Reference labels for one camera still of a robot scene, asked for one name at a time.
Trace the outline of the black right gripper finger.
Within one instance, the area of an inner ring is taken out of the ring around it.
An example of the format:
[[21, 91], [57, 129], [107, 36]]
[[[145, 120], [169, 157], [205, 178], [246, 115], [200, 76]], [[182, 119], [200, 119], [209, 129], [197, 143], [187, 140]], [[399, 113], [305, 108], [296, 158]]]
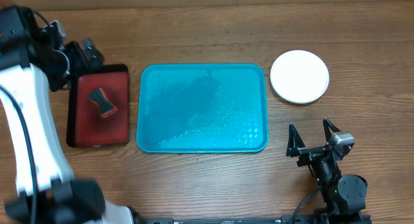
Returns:
[[329, 142], [333, 133], [340, 132], [340, 130], [328, 118], [323, 120], [323, 128], [327, 142]]
[[303, 140], [301, 139], [294, 124], [289, 125], [289, 139], [287, 144], [287, 157], [298, 157], [301, 152], [306, 149]]

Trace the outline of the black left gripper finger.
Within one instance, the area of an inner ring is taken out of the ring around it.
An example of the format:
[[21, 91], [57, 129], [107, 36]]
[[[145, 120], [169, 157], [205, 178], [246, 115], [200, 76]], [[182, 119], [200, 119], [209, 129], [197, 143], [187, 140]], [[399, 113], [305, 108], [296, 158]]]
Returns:
[[87, 57], [78, 42], [70, 41], [66, 44], [66, 56], [70, 63], [70, 75], [85, 75], [88, 72]]
[[104, 56], [94, 46], [92, 40], [90, 38], [85, 38], [82, 40], [82, 44], [90, 67], [102, 67], [104, 64]]

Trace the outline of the pink plate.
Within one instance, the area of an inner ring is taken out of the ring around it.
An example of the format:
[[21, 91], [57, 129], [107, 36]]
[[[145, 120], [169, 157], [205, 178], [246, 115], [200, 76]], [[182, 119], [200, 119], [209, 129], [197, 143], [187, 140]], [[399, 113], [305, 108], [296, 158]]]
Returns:
[[329, 80], [325, 62], [305, 50], [281, 54], [270, 70], [272, 88], [282, 99], [294, 104], [309, 104], [321, 98]]

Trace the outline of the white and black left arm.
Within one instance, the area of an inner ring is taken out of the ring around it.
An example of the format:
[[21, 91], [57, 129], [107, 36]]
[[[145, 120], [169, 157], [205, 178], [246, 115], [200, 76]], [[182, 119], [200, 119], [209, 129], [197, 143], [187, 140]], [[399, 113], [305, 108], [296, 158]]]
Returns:
[[18, 197], [5, 205], [20, 223], [138, 223], [133, 209], [105, 200], [98, 183], [77, 180], [61, 149], [50, 92], [103, 65], [90, 39], [65, 42], [58, 21], [39, 27], [39, 12], [1, 11], [1, 102], [16, 158]]

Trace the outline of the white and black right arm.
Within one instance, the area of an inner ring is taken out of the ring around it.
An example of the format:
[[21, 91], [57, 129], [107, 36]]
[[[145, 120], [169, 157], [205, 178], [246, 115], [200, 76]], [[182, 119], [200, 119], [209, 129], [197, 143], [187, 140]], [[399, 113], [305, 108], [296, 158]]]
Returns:
[[[338, 161], [354, 137], [323, 121], [326, 143], [307, 148], [289, 127], [287, 155], [307, 166], [325, 206], [325, 223], [359, 216], [367, 182], [342, 175]], [[155, 64], [141, 76], [136, 143], [148, 153], [256, 153], [268, 143], [265, 75], [249, 63]]]

